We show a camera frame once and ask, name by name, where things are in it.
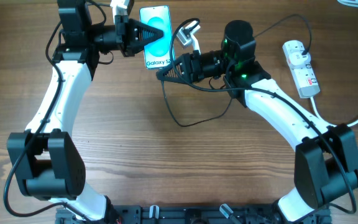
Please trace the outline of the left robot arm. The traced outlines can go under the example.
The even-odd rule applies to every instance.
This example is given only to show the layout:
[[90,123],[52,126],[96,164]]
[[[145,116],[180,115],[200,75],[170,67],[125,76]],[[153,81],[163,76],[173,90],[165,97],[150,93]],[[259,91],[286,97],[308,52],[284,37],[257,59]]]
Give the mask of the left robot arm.
[[47,92],[34,118],[11,133],[7,151],[22,195],[67,209],[80,223],[122,223],[110,199],[86,183],[86,169],[71,138],[83,96],[93,81],[101,54],[118,50],[132,57],[163,37],[160,29],[130,18],[132,1],[112,1],[113,23],[93,23],[90,1],[58,2],[60,20],[52,38],[58,44],[45,56],[52,66]]

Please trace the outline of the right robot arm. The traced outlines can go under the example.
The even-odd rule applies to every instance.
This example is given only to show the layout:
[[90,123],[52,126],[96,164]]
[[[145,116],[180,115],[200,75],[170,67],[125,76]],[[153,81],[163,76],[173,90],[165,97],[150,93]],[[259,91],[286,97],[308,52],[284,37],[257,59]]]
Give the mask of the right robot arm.
[[224,91],[259,114],[289,143],[295,153],[295,186],[277,202],[287,223],[303,221],[358,188],[358,147],[352,129],[333,125],[311,114],[286,95],[255,58],[256,41],[250,23],[229,22],[221,48],[175,57],[157,72],[161,82],[198,87],[206,78],[222,77]]

